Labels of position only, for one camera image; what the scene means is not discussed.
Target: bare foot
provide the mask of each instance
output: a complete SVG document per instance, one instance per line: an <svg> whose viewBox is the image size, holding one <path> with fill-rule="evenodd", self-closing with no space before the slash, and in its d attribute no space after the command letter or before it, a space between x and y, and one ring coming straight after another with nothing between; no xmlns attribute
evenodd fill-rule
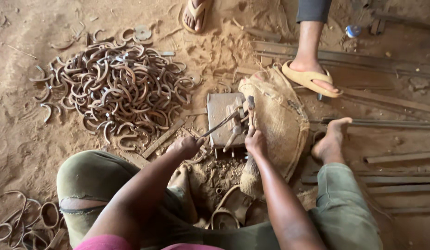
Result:
<svg viewBox="0 0 430 250"><path fill-rule="evenodd" d="M193 7L197 8L204 1L205 0L192 0ZM184 10L183 20L190 28L198 32L202 27L202 20L205 14L205 12L201 13L199 16L196 17L195 20L193 15L190 13L189 7L187 6Z"/></svg>
<svg viewBox="0 0 430 250"><path fill-rule="evenodd" d="M179 167L170 178L167 188L170 189L181 201L184 210L188 215L187 222L194 224L198 219L198 214L196 213L195 204L193 203L192 196L190 195L188 175L186 167Z"/></svg>
<svg viewBox="0 0 430 250"><path fill-rule="evenodd" d="M295 58L295 60L292 63L290 63L289 68L298 72L313 71L324 75L326 74L323 68L320 66L320 64L317 61L305 62L305 61L297 60L297 58ZM332 84L329 84L325 81L312 80L312 82L326 90L329 90L332 93L338 93L339 91L337 88L334 88Z"/></svg>
<svg viewBox="0 0 430 250"><path fill-rule="evenodd" d="M329 122L326 136L312 148L312 156L321 159L325 165L332 162L344 164L341 143L343 142L343 133L346 132L347 125L351 122L352 118L350 117Z"/></svg>

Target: sandy ground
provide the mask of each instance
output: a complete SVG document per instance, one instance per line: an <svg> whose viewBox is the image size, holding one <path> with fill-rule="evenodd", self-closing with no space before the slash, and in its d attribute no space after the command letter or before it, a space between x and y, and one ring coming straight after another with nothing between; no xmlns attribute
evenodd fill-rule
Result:
<svg viewBox="0 0 430 250"><path fill-rule="evenodd" d="M218 85L221 79L214 78L214 75L233 74L237 66L259 69L258 60L253 57L248 43L249 37L231 23L232 17L243 25L281 33L283 42L297 44L299 26L295 23L295 0L216 0L204 34L191 35L184 29L171 34L182 27L178 16L184 3L169 0L0 1L0 194L19 189L41 202L56 201L56 173L62 162L74 153L100 149L105 145L102 136L93 137L82 129L76 113L68 113L46 125L43 122L45 110L32 99L41 90L28 81L29 77L38 73L35 65L46 68L56 55L66 58L85 47L83 40L62 53L49 46L50 43L65 41L71 35L70 28L80 28L79 21L84 22L86 31L104 28L108 35L138 24L152 25L155 48L175 51L177 56L174 60L186 63L189 69L203 75L204 83L192 93L195 108L204 106L207 93L224 91ZM430 0L382 0L375 1L373 6L430 22ZM98 17L98 20L91 22L91 17ZM341 51L339 42L344 28L349 24L359 24L364 28L362 35L358 39L347 39L345 51L374 56L386 56L385 53L390 52L395 59L430 63L430 31L387 24L383 35L373 37L367 29L371 21L369 11L361 9L359 1L333 1L320 48ZM13 50L7 44L35 55L37 60ZM385 86L391 90L374 92L430 105L430 85L425 94L411 92L408 89L409 77L397 79L395 75L346 68L330 67L328 70L338 86ZM231 84L233 90L238 85L230 80L224 82ZM298 93L312 119L351 116L430 121L428 113L383 105L374 107L368 102L355 102L351 98L320 103L310 91L300 90ZM193 127L199 131L206 130L206 119L206 116L197 117ZM349 166L354 170L430 171L430 161L369 167L362 163L362 156L430 151L430 131L352 128L349 133L344 150ZM399 144L395 138L400 138L402 143ZM309 147L308 143L306 154L302 155L291 182L297 192L311 188L302 186L299 177L320 167L307 153ZM114 146L109 146L108 151L117 153ZM220 186L224 194L230 186L237 184L244 165L240 160L218 161L216 168L210 168L207 166L210 162L209 157L193 166L191 172L192 193L201 214L210 213L222 196L216 195L213 188L200 184L213 174L215 185ZM383 207L430 206L430 194L375 199ZM0 197L0 220L18 205L16 197ZM395 237L406 242L411 249L430 249L430 214L398 216L395 218L395 230L385 217L377 212L374 215L379 222L385 249L401 249L393 240Z"/></svg>

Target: person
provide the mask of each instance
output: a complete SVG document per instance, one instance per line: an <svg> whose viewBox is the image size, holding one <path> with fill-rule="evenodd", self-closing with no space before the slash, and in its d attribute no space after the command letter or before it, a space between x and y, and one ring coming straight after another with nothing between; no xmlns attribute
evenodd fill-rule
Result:
<svg viewBox="0 0 430 250"><path fill-rule="evenodd" d="M317 207L306 212L267 156L266 137L252 126L245 139L258 165L269 222L235 230L192 226L196 210L185 159L204 140L180 138L142 170L110 153L90 150L59 169L60 210L75 250L273 250L381 249L376 222L341 153L351 118L329 123L314 146L323 160Z"/></svg>
<svg viewBox="0 0 430 250"><path fill-rule="evenodd" d="M204 22L207 22L207 8L210 6L208 4L210 1L212 0L188 0L183 13L184 27L188 30L194 30L195 33L201 33L205 25ZM332 0L298 0L296 19L297 23L300 24L298 52L288 67L295 72L306 74L296 77L293 72L283 71L283 73L289 79L313 91L330 97L338 97L340 90L333 86L332 77L318 62L318 45L323 26L327 22L331 3ZM310 87L311 81L318 88Z"/></svg>

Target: dark pants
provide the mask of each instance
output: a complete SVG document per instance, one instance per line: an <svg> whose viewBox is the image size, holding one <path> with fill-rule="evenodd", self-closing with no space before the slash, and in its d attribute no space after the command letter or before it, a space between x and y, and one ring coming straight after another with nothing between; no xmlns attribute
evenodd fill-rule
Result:
<svg viewBox="0 0 430 250"><path fill-rule="evenodd" d="M110 201L139 168L110 153L90 150L77 153L61 166L57 176L58 198ZM143 249L162 249L175 243L194 243L225 250L276 250L277 238L270 222L235 230L204 230L186 222L173 190L166 189L162 204L142 232ZM83 239L103 207L64 210L70 244ZM309 211L325 244L332 250L381 248L377 225L362 198L351 170L343 164L323 166L318 173L317 207Z"/></svg>
<svg viewBox="0 0 430 250"><path fill-rule="evenodd" d="M327 22L332 0L298 0L297 23L302 21Z"/></svg>

